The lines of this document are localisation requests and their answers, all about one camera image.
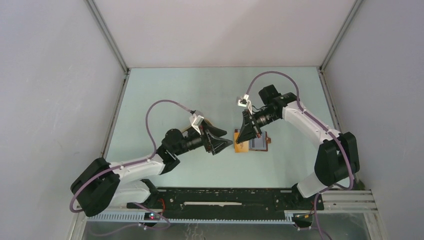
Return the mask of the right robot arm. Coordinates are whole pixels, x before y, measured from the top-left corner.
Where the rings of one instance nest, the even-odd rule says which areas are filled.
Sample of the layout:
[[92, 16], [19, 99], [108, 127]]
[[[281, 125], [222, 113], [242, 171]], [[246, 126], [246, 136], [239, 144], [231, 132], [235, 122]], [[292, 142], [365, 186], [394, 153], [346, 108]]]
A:
[[292, 187], [290, 201], [295, 208], [304, 209], [310, 204], [311, 196], [341, 180], [354, 180], [354, 174], [360, 170], [360, 162], [357, 140], [351, 132], [341, 133], [324, 124], [309, 113], [292, 92], [281, 94], [274, 85], [269, 85], [259, 91], [259, 96], [264, 105], [257, 112], [252, 111], [248, 94], [237, 100], [237, 105], [245, 108], [237, 144], [260, 138], [264, 126], [284, 120], [308, 137], [317, 148], [313, 172]]

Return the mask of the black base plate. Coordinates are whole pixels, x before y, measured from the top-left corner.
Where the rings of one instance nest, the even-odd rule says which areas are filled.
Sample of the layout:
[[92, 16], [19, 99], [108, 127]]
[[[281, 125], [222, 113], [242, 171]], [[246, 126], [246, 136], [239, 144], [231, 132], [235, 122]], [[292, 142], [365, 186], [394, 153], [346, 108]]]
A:
[[142, 206], [164, 217], [221, 220], [277, 220], [289, 212], [324, 209], [321, 197], [302, 199], [289, 188], [159, 187]]

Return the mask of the aluminium frame rail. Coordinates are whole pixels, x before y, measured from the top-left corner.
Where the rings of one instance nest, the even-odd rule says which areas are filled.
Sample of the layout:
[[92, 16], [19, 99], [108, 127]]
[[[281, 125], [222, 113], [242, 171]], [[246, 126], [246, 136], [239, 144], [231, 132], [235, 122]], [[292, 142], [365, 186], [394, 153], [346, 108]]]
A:
[[313, 197], [315, 201], [317, 201], [319, 197], [322, 198], [322, 203], [324, 206], [322, 211], [372, 211], [376, 210], [377, 208], [374, 197], [368, 191], [329, 190], [321, 194], [319, 197], [311, 197]]

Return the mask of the brown leather card holder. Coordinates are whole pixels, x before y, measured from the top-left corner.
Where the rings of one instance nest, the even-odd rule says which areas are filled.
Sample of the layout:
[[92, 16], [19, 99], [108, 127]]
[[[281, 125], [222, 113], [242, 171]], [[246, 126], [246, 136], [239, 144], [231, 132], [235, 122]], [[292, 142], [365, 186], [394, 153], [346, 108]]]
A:
[[265, 131], [260, 138], [249, 140], [249, 152], [267, 152], [271, 143], [272, 139], [269, 137], [268, 132]]

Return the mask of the beige card tray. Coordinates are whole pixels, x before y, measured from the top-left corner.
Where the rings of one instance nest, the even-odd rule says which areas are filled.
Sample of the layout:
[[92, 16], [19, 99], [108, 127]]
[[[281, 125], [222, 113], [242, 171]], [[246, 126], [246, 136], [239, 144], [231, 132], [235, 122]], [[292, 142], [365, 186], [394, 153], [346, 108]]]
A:
[[212, 126], [213, 124], [209, 121], [209, 119], [204, 118], [199, 124], [198, 124], [198, 128], [199, 130], [196, 130], [195, 128], [193, 128], [191, 125], [189, 125], [188, 127], [181, 129], [181, 133], [183, 134], [184, 137], [190, 135], [190, 134], [199, 134], [202, 135], [203, 134], [203, 127], [205, 126]]

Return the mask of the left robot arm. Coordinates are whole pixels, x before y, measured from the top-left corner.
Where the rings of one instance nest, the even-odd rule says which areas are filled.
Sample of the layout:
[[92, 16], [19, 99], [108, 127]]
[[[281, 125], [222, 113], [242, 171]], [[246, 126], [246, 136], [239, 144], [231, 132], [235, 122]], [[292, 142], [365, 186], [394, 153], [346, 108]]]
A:
[[204, 148], [212, 155], [222, 152], [233, 144], [224, 138], [226, 134], [227, 131], [203, 120], [199, 130], [192, 126], [183, 131], [168, 130], [152, 156], [121, 162], [107, 162], [99, 157], [71, 184], [72, 202], [77, 202], [88, 217], [129, 203], [153, 208], [158, 202], [158, 190], [149, 177], [172, 171], [180, 163], [178, 156], [189, 151]]

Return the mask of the orange yellow card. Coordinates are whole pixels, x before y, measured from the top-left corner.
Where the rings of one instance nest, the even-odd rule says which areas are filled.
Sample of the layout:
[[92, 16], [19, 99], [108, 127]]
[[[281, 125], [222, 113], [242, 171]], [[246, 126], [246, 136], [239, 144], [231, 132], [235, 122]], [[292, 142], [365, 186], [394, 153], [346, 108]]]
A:
[[234, 135], [233, 135], [233, 137], [234, 137], [234, 151], [235, 151], [235, 153], [248, 153], [250, 143], [249, 143], [249, 141], [237, 143], [237, 139], [238, 139], [239, 135], [240, 135], [240, 133], [236, 129], [234, 131]]

